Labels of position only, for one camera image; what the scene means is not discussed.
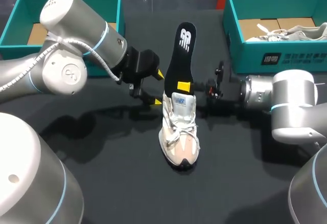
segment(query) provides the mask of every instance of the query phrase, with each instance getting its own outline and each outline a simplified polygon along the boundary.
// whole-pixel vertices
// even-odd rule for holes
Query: teal shoe box
[[[46,36],[46,30],[39,23],[40,13],[48,0],[17,0],[0,38],[0,55],[3,60],[21,58],[38,53]],[[125,35],[125,20],[122,0],[83,0],[105,21],[122,35]],[[32,31],[41,32],[43,40],[30,44]],[[86,61],[89,77],[108,76],[107,72],[94,63]]]
[[[239,20],[278,18],[311,18],[315,26],[320,26],[327,22],[327,0],[226,0],[223,27],[233,71],[237,74],[277,73],[289,69],[327,71],[326,40],[244,40]]]

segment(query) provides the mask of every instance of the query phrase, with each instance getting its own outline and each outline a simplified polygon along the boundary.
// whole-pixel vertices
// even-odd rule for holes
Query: shoelace
[[[197,125],[195,124],[195,117],[193,117],[192,119],[190,119],[190,121],[186,124],[177,124],[179,117],[169,113],[169,121],[166,121],[167,124],[170,124],[170,127],[172,128],[172,130],[174,131],[173,134],[171,136],[169,136],[167,138],[167,146],[171,146],[173,144],[175,144],[179,138],[181,133],[186,133],[187,135],[190,135],[194,138],[194,140],[196,141],[196,144],[198,146],[198,149],[200,149],[200,145],[199,145],[199,139],[192,133],[192,131],[197,127]]]
[[[263,32],[267,33],[267,36],[260,36],[260,38],[264,38],[268,41],[281,41],[283,39],[289,39],[288,36],[284,35],[283,33],[286,32],[286,30],[273,30],[268,31],[268,29],[260,24],[257,24],[257,27],[262,30]]]

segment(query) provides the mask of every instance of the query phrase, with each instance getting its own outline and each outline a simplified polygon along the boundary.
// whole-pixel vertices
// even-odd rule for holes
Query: white sneaker
[[[246,41],[320,41],[327,40],[327,23],[320,27],[295,26],[289,30],[274,30],[269,32],[267,28],[257,24],[260,30],[267,35],[252,37]]]
[[[199,155],[199,139],[195,124],[196,98],[193,95],[173,93],[162,99],[162,129],[159,141],[166,158],[175,166],[188,167]]]

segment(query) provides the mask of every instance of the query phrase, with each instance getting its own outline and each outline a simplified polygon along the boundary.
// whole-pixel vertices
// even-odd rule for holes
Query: shoe sole
[[[162,129],[161,129],[160,132],[159,132],[159,142],[160,142],[160,147],[161,147],[161,150],[162,150],[163,154],[165,155],[166,159],[168,160],[168,162],[169,162],[172,166],[177,167],[177,168],[179,168],[179,169],[189,169],[189,168],[192,168],[192,167],[196,164],[196,162],[197,162],[197,160],[198,160],[199,152],[200,152],[199,150],[197,150],[196,160],[195,160],[194,164],[190,164],[190,163],[188,162],[187,159],[183,159],[182,162],[181,162],[181,164],[175,164],[175,163],[174,163],[173,161],[171,161],[170,158],[167,156],[167,153],[166,153],[166,151],[165,151],[164,144],[163,144],[163,141],[162,141],[161,138],[162,138]]]

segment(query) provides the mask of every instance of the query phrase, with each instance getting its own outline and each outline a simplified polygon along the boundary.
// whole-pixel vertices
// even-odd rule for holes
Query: black table surface
[[[126,39],[139,50],[155,51],[165,73],[178,25],[192,22],[193,75],[206,81],[219,61],[228,59],[221,20],[222,12],[214,10],[130,15]],[[153,93],[162,94],[163,87],[154,78],[145,81]],[[318,86],[319,102],[327,101],[323,87]],[[275,142],[269,116],[208,116],[199,110],[198,163],[192,171],[177,172],[158,141],[161,106],[144,109],[127,88],[92,79],[73,97],[39,95],[0,105],[1,112],[40,133],[74,174],[85,199],[83,224],[293,223],[288,187],[312,148]],[[204,105],[204,98],[197,96],[197,102]]]

